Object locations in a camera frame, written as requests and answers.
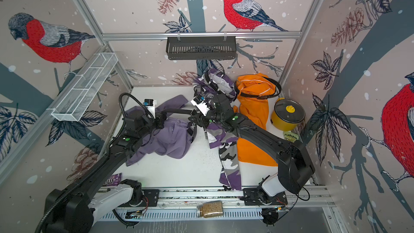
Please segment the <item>lilac purple trousers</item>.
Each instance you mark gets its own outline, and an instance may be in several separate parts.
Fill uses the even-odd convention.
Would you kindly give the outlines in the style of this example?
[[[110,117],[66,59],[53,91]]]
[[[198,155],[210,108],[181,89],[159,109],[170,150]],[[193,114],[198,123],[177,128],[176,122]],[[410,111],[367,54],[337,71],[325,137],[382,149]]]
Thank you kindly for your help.
[[[152,115],[147,107],[139,102],[137,106],[125,110],[122,98],[119,97],[119,105],[125,119],[122,133],[138,139],[126,161],[127,166],[139,162],[145,155],[156,153],[161,156],[168,156],[174,159],[183,158],[197,134],[197,126],[186,120],[172,118],[173,113],[178,114],[188,100],[183,95],[175,96],[155,109]]]

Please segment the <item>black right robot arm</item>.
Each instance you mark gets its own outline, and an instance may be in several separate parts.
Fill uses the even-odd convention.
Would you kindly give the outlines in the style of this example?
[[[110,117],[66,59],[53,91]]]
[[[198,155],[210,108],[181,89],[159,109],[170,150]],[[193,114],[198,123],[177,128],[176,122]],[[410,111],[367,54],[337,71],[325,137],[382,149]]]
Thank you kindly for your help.
[[[299,195],[315,172],[306,146],[299,140],[290,142],[262,129],[247,116],[235,112],[228,98],[196,96],[191,103],[196,107],[191,119],[197,126],[218,125],[226,132],[247,140],[268,154],[278,164],[278,173],[267,177],[259,187],[269,197],[282,192]]]

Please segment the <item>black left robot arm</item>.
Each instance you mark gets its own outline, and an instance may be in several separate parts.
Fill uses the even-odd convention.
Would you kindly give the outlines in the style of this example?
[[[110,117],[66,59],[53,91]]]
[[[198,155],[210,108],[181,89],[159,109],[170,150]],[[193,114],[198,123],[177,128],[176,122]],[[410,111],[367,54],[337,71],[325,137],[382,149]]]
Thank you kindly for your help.
[[[53,190],[45,200],[44,215],[37,233],[87,233],[97,210],[90,208],[92,198],[103,183],[143,145],[145,137],[162,128],[163,112],[151,114],[145,106],[126,113],[120,105],[123,124],[110,142],[107,153],[83,176],[63,190]]]

